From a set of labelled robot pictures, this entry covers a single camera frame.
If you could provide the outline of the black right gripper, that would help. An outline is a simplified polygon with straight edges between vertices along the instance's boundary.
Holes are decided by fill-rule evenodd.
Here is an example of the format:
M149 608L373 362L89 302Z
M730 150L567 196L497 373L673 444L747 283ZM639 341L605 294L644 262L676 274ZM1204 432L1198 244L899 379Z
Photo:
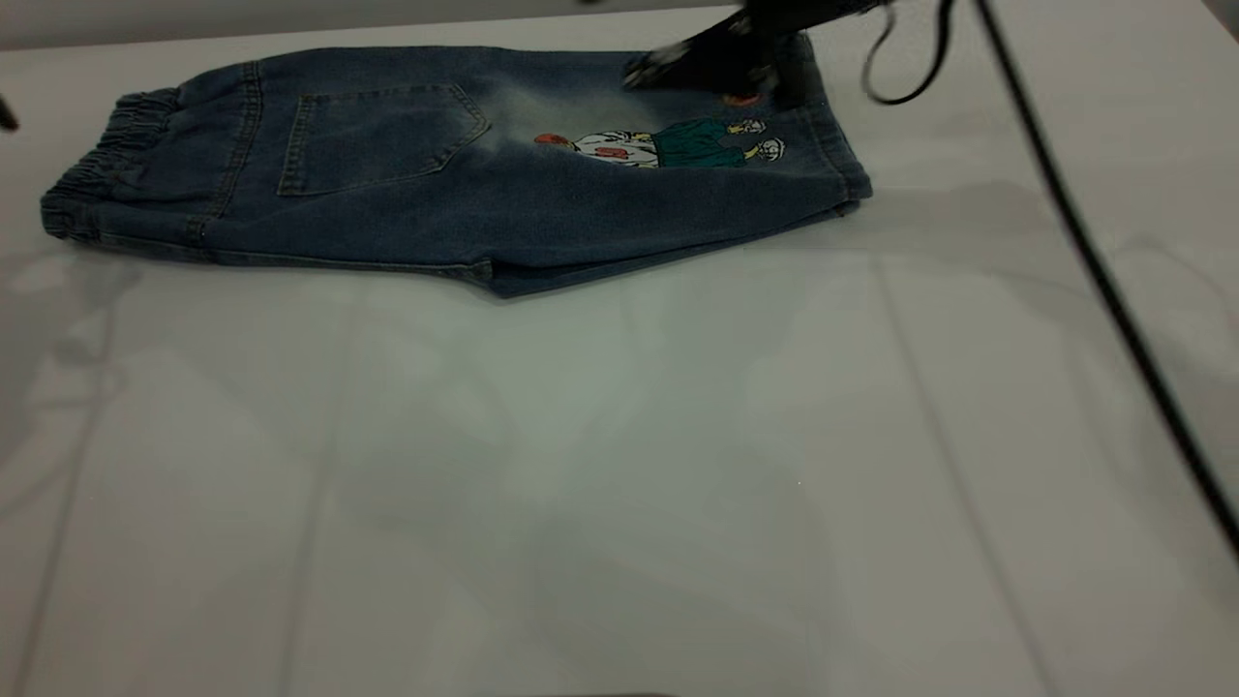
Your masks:
M686 40L660 45L631 59L624 66L624 88L753 97L776 84L778 37L869 14L883 4L743 1L743 15L731 15Z

